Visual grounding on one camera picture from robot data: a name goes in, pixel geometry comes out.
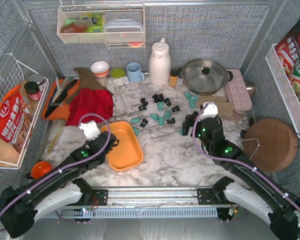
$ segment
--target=orange cutting board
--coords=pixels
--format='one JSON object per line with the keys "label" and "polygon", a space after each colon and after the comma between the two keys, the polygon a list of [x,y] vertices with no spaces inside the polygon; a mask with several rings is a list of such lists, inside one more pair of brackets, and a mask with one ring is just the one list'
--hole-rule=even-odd
{"label": "orange cutting board", "polygon": [[[59,79],[59,86],[62,84],[62,82],[64,81],[64,79]],[[68,91],[68,97],[71,96],[76,90],[78,90],[80,86],[80,80],[78,79],[78,81],[76,82],[76,84]],[[53,97],[54,91],[57,87],[57,83],[56,81],[53,82],[52,84],[52,88],[49,92],[48,98],[46,99],[42,114],[41,114],[41,118],[43,118],[44,120],[56,120],[56,119],[62,119],[67,121],[70,115],[70,105],[65,104],[64,102],[62,103],[62,105],[58,106],[47,118],[45,118],[45,114],[46,111],[48,109],[48,104],[50,102],[50,99]]]}

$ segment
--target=white thermos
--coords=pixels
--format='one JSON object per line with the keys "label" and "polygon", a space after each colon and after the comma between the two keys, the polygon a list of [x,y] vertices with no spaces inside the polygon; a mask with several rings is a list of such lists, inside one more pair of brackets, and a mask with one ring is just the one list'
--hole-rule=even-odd
{"label": "white thermos", "polygon": [[171,70],[171,58],[169,46],[165,43],[165,38],[152,45],[152,53],[149,59],[150,82],[157,86],[162,86],[169,81]]}

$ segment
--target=pink egg tray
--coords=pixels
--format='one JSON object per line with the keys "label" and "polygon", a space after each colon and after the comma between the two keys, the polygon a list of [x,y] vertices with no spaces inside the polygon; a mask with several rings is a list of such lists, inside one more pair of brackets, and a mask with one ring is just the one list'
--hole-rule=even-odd
{"label": "pink egg tray", "polygon": [[224,86],[228,100],[234,103],[235,111],[249,111],[252,109],[252,102],[240,70],[227,70],[233,73],[233,79],[228,81]]}

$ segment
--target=pot lid knob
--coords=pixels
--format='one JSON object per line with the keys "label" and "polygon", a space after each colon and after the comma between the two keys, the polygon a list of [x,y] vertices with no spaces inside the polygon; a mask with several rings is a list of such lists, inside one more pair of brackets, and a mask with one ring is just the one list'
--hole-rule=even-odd
{"label": "pot lid knob", "polygon": [[207,75],[210,73],[210,69],[208,67],[204,67],[201,71],[203,74]]}

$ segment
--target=metal hook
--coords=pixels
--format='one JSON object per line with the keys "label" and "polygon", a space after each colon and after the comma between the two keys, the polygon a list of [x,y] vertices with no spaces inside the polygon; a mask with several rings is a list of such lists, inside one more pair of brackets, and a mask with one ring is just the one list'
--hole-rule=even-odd
{"label": "metal hook", "polygon": [[[295,135],[296,135],[298,138],[300,138],[300,133],[295,132]],[[300,144],[298,143],[298,145],[295,146],[294,148],[297,149],[297,148],[299,148],[299,147],[300,147]]]}
{"label": "metal hook", "polygon": [[240,139],[240,140],[239,140],[239,142],[241,143],[241,146],[242,146],[242,150],[244,150],[244,146],[242,145],[242,142],[245,142],[245,141],[251,141],[251,140],[255,140],[258,144],[257,144],[257,146],[256,146],[256,148],[255,148],[255,150],[254,150],[254,152],[252,153],[251,157],[249,157],[249,159],[251,159],[251,158],[255,155],[256,151],[257,151],[258,148],[260,147],[260,141],[259,141],[259,139],[256,138],[256,137],[253,137],[253,138],[246,138],[246,139]]}

